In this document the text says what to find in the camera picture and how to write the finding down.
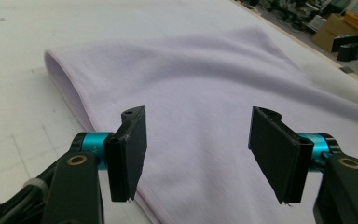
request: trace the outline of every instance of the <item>folded cloth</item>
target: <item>folded cloth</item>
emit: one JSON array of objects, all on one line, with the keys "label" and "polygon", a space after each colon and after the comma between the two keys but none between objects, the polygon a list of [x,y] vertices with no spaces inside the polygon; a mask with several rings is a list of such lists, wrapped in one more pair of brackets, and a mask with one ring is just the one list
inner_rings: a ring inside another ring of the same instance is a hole
[{"label": "folded cloth", "polygon": [[45,54],[90,131],[146,106],[148,149],[136,195],[154,223],[314,223],[321,174],[301,204],[278,203],[247,148],[252,106],[298,133],[330,133],[358,158],[358,104],[312,86],[257,27],[215,35],[104,41]]}]

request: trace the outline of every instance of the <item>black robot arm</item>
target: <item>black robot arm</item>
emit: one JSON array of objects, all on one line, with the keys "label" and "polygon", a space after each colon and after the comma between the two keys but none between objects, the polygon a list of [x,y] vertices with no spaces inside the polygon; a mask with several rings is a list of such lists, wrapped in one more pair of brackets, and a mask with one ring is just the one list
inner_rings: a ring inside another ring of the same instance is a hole
[{"label": "black robot arm", "polygon": [[104,223],[99,169],[107,169],[112,202],[133,199],[147,148],[145,107],[121,120],[115,133],[79,133],[67,153],[0,204],[0,223]]},{"label": "black robot arm", "polygon": [[300,203],[308,171],[321,171],[318,224],[358,224],[358,159],[326,133],[295,133],[272,110],[254,107],[249,149],[279,203]]}]

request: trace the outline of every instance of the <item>towel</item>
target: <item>towel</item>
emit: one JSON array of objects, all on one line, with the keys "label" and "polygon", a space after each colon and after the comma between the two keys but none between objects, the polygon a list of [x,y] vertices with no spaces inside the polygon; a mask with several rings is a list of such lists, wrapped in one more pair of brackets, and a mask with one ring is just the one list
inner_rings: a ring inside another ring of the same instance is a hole
[{"label": "towel", "polygon": [[358,158],[358,104],[315,87],[258,27],[49,49],[46,67],[88,131],[146,107],[148,149],[135,200],[153,223],[314,223],[322,174],[279,204],[248,149],[252,107],[297,133],[329,133]]}]

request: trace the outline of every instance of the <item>cloth fold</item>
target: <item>cloth fold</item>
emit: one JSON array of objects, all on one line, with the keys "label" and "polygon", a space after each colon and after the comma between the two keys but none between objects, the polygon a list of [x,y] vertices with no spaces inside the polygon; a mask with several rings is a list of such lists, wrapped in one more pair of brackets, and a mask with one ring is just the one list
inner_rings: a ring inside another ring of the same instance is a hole
[{"label": "cloth fold", "polygon": [[301,204],[278,204],[247,148],[254,105],[298,133],[330,133],[358,158],[358,104],[315,88],[257,27],[92,42],[45,60],[87,130],[115,130],[122,111],[146,106],[136,200],[154,223],[314,223],[322,175],[309,174]]}]

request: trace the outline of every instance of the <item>white surface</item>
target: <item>white surface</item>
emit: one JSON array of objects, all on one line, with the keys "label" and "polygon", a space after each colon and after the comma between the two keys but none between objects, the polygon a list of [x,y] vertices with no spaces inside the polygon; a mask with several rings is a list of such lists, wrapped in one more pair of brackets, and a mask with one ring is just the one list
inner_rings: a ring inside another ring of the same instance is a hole
[{"label": "white surface", "polygon": [[[215,33],[255,24],[315,83],[358,103],[357,82],[229,1],[0,1],[1,202],[55,161],[82,131],[48,77],[45,49],[111,38]],[[147,223],[136,203],[106,200],[105,208],[107,223]]]}]

